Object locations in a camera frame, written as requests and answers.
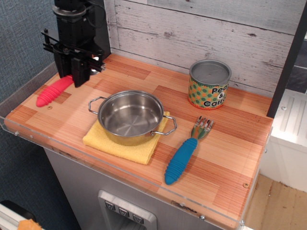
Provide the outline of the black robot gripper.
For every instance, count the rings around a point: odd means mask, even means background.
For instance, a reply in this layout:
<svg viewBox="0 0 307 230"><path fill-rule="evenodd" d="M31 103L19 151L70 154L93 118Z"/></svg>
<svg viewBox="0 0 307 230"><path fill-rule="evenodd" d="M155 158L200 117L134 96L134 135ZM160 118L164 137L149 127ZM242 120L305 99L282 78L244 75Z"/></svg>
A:
<svg viewBox="0 0 307 230"><path fill-rule="evenodd" d="M60 77L72 74L74 86L82 86L90 79L91 70L105 69L103 50L95 43L95 29L87 20L92 16L90 4L54 4L57 18L55 30L44 29L44 49L54 54Z"/></svg>

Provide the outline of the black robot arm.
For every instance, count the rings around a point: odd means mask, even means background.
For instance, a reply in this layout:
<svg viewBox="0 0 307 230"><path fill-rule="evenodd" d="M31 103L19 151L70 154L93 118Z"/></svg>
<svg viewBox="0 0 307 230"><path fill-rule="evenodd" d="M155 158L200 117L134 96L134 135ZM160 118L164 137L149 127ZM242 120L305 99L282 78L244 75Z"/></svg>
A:
<svg viewBox="0 0 307 230"><path fill-rule="evenodd" d="M70 75L75 87L104 68L105 50L94 40L106 21L103 5L93 0L56 0L52 10L57 30L44 29L44 49L53 53L61 78Z"/></svg>

